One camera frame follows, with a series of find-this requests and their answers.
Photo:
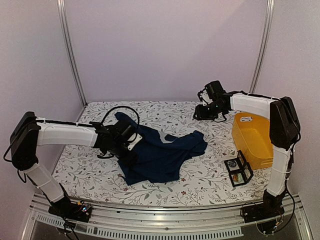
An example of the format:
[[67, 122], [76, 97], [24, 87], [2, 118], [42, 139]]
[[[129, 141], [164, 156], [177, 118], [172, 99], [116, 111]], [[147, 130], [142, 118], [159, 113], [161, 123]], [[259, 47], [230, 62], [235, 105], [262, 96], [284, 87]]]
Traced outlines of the navy blue printed t-shirt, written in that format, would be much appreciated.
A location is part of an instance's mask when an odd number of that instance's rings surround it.
[[143, 181], [167, 183], [180, 179], [182, 164], [205, 153], [208, 143], [204, 134], [195, 130], [176, 137], [163, 131], [140, 125], [137, 133], [142, 136], [133, 148], [137, 161], [130, 166], [118, 161], [127, 185]]

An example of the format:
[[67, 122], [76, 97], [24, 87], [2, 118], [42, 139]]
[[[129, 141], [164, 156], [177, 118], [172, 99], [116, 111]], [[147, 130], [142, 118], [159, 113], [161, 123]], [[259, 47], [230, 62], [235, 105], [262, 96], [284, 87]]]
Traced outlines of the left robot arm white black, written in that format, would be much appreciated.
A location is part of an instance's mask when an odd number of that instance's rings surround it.
[[138, 125], [127, 120], [112, 125], [94, 121], [67, 122], [37, 118], [34, 112], [28, 111], [12, 132], [3, 159], [31, 179], [63, 217], [70, 217], [75, 211], [74, 205], [69, 202], [64, 188], [39, 163], [37, 148], [47, 145], [85, 146], [98, 149], [101, 159], [116, 157], [125, 164], [132, 164], [138, 158], [133, 149], [142, 140], [138, 129]]

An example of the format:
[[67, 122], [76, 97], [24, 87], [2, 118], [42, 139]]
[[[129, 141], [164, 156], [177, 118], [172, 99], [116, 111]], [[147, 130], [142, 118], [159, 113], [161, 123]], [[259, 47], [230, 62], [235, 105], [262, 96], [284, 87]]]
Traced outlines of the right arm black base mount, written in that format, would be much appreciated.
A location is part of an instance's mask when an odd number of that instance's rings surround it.
[[273, 217], [280, 217], [285, 213], [282, 199], [267, 199], [262, 203], [245, 202], [240, 208], [240, 216], [245, 223], [256, 222]]

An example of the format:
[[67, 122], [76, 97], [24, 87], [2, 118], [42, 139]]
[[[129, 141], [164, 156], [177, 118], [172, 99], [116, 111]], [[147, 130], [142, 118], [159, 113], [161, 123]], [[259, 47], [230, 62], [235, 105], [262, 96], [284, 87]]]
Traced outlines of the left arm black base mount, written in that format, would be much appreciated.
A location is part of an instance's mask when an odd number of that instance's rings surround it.
[[83, 201], [74, 203], [68, 197], [64, 197], [57, 202], [50, 202], [48, 213], [63, 219], [88, 223], [92, 210], [90, 203], [84, 203]]

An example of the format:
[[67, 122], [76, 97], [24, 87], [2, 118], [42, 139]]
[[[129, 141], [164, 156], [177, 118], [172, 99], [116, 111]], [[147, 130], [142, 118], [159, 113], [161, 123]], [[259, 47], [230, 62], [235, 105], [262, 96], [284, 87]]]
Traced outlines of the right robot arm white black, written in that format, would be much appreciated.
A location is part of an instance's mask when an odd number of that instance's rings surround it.
[[218, 80], [206, 84], [197, 96], [201, 104], [195, 108], [193, 118], [198, 121], [214, 121], [230, 111], [246, 112], [269, 120], [273, 163], [263, 203], [258, 208], [262, 218], [269, 218], [278, 210], [288, 192], [287, 180], [292, 171], [295, 145], [301, 139], [301, 126], [292, 99], [242, 90], [226, 92]]

